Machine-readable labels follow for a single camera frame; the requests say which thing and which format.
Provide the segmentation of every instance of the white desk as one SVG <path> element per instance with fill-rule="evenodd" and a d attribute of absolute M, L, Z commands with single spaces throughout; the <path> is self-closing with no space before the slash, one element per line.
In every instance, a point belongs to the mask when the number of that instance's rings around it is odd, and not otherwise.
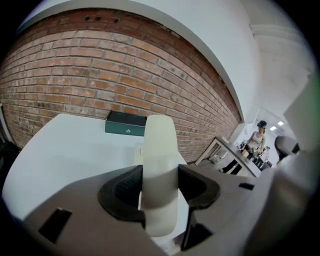
<path fill-rule="evenodd" d="M 144 137 L 105 133 L 105 124 L 70 114 L 59 114 L 47 123 L 23 148 L 5 180 L 2 196 L 11 214 L 24 220 L 72 182 L 133 166 L 135 149 L 143 146 Z M 154 238 L 157 244 L 186 230 L 188 208 L 181 196 L 175 229 Z"/>

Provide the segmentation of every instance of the white wall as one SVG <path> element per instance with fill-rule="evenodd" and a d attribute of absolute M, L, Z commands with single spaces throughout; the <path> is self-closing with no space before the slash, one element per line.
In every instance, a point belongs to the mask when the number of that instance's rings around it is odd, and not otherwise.
<path fill-rule="evenodd" d="M 315 72 L 301 94 L 286 110 L 288 121 L 302 151 L 320 147 L 320 75 Z"/>
<path fill-rule="evenodd" d="M 261 85 L 260 51 L 239 0 L 44 0 L 22 29 L 44 17 L 87 7 L 136 13 L 177 32 L 216 68 L 244 121 L 254 120 L 250 110 Z"/>

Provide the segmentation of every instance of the woman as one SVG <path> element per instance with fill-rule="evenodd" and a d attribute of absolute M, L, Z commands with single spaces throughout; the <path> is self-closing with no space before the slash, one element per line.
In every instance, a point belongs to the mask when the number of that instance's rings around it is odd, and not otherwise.
<path fill-rule="evenodd" d="M 246 150 L 249 153 L 247 157 L 248 159 L 251 159 L 256 153 L 259 154 L 263 152 L 265 147 L 265 143 L 266 143 L 265 132 L 266 132 L 267 122 L 261 120 L 257 124 L 257 126 L 258 126 L 258 131 L 254 131 L 252 133 L 250 139 L 246 142 L 246 145 L 244 146 L 244 148 L 241 149 L 241 152 Z M 219 171 L 222 173 L 227 173 L 237 163 L 238 163 L 237 160 L 233 160 L 226 167 L 220 169 Z M 241 165 L 238 164 L 230 174 L 237 175 L 240 170 L 241 170 Z"/>

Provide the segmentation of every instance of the brick wall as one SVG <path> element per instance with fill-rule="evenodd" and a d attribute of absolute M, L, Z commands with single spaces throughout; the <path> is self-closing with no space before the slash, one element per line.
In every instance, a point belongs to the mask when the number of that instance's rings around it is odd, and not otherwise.
<path fill-rule="evenodd" d="M 241 120 L 197 49 L 155 21 L 108 9 L 63 12 L 25 30 L 1 64 L 0 102 L 20 148 L 59 113 L 168 115 L 187 162 Z"/>

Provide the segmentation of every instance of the dark green case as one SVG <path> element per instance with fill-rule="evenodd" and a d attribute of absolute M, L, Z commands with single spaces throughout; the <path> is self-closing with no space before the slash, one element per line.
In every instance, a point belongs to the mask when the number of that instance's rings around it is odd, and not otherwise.
<path fill-rule="evenodd" d="M 144 136 L 147 118 L 140 115 L 111 111 L 105 121 L 105 132 Z"/>

